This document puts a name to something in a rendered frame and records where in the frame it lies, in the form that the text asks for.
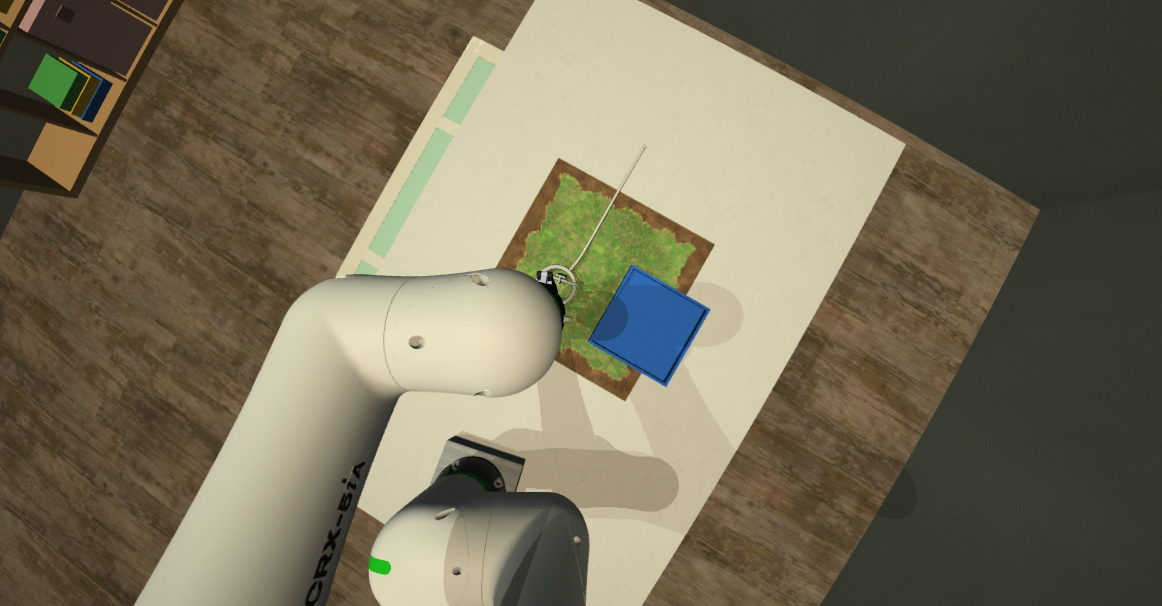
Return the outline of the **square patch of green grass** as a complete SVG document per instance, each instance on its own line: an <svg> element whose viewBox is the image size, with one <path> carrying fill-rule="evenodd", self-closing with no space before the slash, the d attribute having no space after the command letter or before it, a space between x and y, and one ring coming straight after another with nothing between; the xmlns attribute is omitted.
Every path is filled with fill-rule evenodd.
<svg viewBox="0 0 1162 606"><path fill-rule="evenodd" d="M558 158L496 268L536 280L550 264L571 268L598 225L615 189ZM626 402L641 373L588 342L631 264L688 294L715 244L618 192L572 273L578 288L564 304L555 362Z"/></svg>

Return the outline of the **blue square tray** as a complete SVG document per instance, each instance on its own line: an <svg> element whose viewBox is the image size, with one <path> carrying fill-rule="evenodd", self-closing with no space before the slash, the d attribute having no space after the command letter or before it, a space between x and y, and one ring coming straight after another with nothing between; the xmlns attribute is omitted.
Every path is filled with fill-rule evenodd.
<svg viewBox="0 0 1162 606"><path fill-rule="evenodd" d="M710 310L631 264L588 342L668 385Z"/></svg>

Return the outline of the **white ring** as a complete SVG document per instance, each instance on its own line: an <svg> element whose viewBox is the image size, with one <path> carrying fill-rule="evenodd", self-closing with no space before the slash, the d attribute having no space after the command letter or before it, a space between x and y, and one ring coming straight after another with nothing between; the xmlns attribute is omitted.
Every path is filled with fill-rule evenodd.
<svg viewBox="0 0 1162 606"><path fill-rule="evenodd" d="M562 264L550 264L550 266L545 267L545 268L544 268L544 269L541 269L541 270L551 270L551 269L561 269L561 270L566 270L566 273L568 273L568 275L571 276L571 280L572 280L572 282L573 282L573 283L576 283L576 284L578 284L578 282L576 282L576 277L574 276L574 274L572 273L572 270L569 270L569 269L568 269L567 267L562 266ZM572 284L572 291L571 291L571 295L569 295L569 296L568 296L568 297L567 297L566 300L564 300L564 304L568 303L568 302L569 302L569 300L572 300L572 298L574 297L574 295L575 295L575 293L576 293L576 288L578 288L578 287L573 287L573 284Z"/></svg>

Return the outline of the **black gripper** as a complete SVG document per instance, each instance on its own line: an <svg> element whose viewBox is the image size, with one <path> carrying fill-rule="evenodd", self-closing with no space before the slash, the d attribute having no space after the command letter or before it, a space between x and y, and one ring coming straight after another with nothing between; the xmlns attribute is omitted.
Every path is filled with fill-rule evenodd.
<svg viewBox="0 0 1162 606"><path fill-rule="evenodd" d="M553 280L553 270L537 270L536 276L537 281L548 284L548 287L552 287L558 293L555 281Z"/></svg>

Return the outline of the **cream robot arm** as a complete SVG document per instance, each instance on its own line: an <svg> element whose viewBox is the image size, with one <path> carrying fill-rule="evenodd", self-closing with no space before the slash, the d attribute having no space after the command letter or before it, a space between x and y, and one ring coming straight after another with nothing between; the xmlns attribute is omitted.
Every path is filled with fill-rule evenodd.
<svg viewBox="0 0 1162 606"><path fill-rule="evenodd" d="M315 284L134 606L327 606L399 397L519 394L553 365L566 323L559 294L523 270ZM381 606L586 606L588 560L573 502L505 492L497 467L469 456L383 525L370 585Z"/></svg>

